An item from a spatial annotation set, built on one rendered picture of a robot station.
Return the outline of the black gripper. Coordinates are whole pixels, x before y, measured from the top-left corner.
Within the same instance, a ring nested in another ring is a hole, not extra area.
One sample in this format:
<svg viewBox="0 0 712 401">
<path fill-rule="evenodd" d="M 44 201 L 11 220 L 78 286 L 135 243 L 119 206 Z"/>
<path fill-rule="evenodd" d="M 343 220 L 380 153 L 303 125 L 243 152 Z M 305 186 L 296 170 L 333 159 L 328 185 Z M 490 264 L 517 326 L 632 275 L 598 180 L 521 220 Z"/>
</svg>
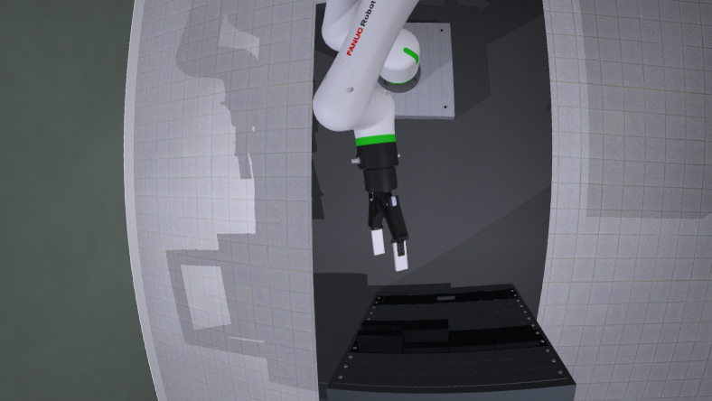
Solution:
<svg viewBox="0 0 712 401">
<path fill-rule="evenodd" d="M 369 221 L 374 255 L 384 254 L 382 220 L 386 219 L 393 239 L 396 271 L 408 269 L 406 240 L 407 227 L 399 204 L 399 198 L 392 196 L 397 189 L 396 167 L 363 171 L 365 190 L 369 192 Z M 394 207 L 393 207 L 394 206 Z M 401 235 L 400 235 L 401 234 Z M 404 235 L 402 235 L 404 234 Z"/>
</svg>

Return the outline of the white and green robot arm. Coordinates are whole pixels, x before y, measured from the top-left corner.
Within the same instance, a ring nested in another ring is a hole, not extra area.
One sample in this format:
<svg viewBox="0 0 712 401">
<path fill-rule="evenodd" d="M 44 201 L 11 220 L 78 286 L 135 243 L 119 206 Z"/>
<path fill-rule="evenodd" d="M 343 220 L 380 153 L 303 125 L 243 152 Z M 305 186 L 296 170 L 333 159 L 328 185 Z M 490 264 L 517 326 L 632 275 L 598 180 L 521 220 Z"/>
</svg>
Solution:
<svg viewBox="0 0 712 401">
<path fill-rule="evenodd" d="M 419 82 L 419 43 L 403 28 L 418 1 L 326 2 L 322 36 L 338 54 L 314 95 L 314 115 L 333 131 L 360 129 L 351 163 L 361 170 L 398 165 L 395 102 L 386 89 L 407 92 Z"/>
</svg>

